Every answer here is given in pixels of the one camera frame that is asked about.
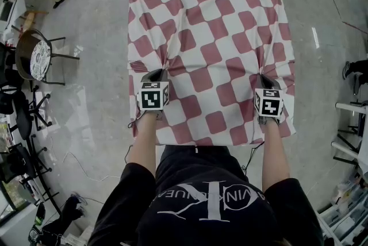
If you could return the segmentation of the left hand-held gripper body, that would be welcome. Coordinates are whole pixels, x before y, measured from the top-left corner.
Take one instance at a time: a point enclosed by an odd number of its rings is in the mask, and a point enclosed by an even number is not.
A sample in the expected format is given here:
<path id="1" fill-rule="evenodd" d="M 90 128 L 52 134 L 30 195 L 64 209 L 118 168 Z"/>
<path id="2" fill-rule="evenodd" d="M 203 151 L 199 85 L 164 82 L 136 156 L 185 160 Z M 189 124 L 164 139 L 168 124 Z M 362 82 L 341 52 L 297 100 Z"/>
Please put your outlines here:
<path id="1" fill-rule="evenodd" d="M 169 103 L 170 85 L 165 69 L 145 74 L 137 93 L 139 108 L 144 112 L 161 112 Z"/>

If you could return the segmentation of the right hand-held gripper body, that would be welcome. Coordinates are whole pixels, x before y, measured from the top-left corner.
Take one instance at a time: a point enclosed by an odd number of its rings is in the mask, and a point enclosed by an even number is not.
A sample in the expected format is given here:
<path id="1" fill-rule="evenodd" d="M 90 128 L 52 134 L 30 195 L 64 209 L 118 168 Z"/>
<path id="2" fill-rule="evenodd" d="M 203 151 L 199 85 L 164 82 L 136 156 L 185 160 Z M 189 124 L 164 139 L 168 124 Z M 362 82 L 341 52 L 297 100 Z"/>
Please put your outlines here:
<path id="1" fill-rule="evenodd" d="M 283 95 L 279 83 L 259 74 L 257 88 L 254 90 L 254 107 L 258 115 L 280 119 L 283 106 Z"/>

